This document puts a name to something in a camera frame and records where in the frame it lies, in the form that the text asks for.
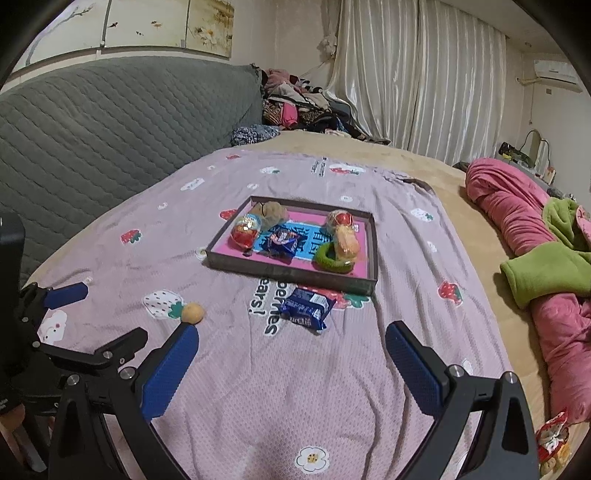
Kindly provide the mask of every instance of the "white curtain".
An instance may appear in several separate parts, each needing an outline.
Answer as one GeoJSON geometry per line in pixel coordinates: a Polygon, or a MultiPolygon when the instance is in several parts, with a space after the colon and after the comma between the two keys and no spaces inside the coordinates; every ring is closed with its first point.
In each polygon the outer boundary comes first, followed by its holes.
{"type": "Polygon", "coordinates": [[[494,156],[505,36],[439,0],[342,0],[327,95],[392,146],[447,164],[494,156]]]}
{"type": "Polygon", "coordinates": [[[439,0],[421,0],[420,12],[408,150],[449,165],[494,157],[505,103],[505,36],[439,0]]]}
{"type": "Polygon", "coordinates": [[[342,0],[326,96],[348,103],[361,130],[406,148],[418,82],[417,0],[342,0]]]}

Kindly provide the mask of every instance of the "ceiling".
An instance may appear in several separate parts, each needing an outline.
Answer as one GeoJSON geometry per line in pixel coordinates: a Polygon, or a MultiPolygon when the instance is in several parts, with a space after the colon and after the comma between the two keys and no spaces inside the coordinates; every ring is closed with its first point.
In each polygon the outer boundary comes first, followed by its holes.
{"type": "Polygon", "coordinates": [[[529,53],[562,53],[550,34],[513,0],[443,0],[502,31],[509,43],[529,53]]]}

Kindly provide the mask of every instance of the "gray sofa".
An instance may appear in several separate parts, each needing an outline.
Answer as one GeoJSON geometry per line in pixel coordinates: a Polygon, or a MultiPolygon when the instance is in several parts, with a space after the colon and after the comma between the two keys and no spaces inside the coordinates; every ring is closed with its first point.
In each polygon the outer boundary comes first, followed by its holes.
{"type": "Polygon", "coordinates": [[[93,61],[0,95],[0,210],[27,231],[21,281],[101,214],[261,118],[256,68],[179,57],[93,61]]]}

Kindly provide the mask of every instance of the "green fabric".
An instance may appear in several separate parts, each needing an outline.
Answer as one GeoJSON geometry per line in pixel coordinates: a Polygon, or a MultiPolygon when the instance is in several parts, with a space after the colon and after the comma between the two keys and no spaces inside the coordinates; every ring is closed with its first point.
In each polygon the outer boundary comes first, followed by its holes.
{"type": "Polygon", "coordinates": [[[576,252],[559,242],[547,242],[501,264],[517,306],[551,293],[591,296],[591,253],[576,252]]]}
{"type": "Polygon", "coordinates": [[[578,208],[574,200],[551,198],[544,207],[542,218],[559,242],[572,250],[588,252],[587,240],[577,224],[578,208]]]}

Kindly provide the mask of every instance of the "small ball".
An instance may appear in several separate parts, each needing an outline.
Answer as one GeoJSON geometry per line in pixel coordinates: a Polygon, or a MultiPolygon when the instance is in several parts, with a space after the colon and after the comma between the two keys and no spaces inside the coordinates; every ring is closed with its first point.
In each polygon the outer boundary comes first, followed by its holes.
{"type": "Polygon", "coordinates": [[[201,322],[203,317],[205,317],[205,309],[200,304],[191,302],[183,307],[183,312],[181,313],[182,322],[195,325],[201,322]]]}

